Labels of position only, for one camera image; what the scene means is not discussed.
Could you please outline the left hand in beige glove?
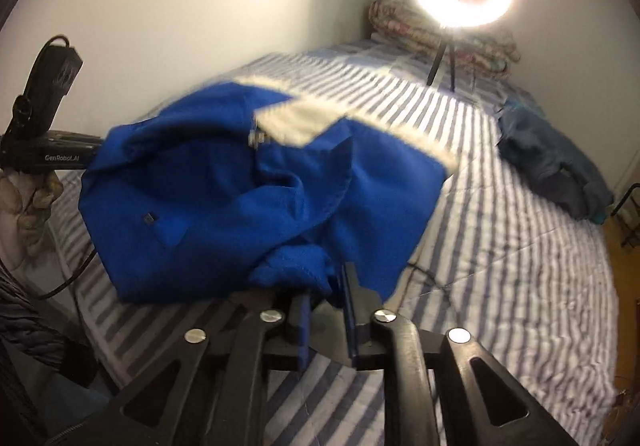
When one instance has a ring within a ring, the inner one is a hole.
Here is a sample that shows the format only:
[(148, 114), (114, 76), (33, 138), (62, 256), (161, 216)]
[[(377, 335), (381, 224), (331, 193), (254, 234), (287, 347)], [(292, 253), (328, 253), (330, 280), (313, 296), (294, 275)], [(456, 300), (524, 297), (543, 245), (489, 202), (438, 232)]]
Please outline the left hand in beige glove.
[(63, 185), (55, 172), (1, 172), (1, 263), (9, 272), (34, 256)]

